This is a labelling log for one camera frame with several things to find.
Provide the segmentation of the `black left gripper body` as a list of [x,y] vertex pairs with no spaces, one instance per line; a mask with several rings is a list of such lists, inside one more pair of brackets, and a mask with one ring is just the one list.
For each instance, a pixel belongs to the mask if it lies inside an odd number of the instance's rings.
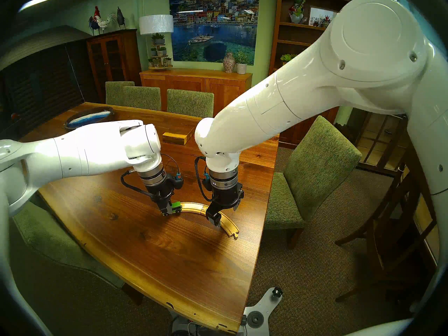
[[167,175],[157,185],[149,185],[150,199],[157,204],[172,204],[171,196],[174,193],[173,176]]

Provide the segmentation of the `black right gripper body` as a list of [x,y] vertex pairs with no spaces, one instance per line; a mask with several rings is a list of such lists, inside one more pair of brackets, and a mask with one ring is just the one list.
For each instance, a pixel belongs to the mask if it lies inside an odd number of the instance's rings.
[[220,204],[222,206],[222,210],[233,209],[233,205],[237,200],[238,192],[244,192],[242,188],[243,185],[234,185],[229,189],[222,190],[211,186],[212,201],[210,204]]

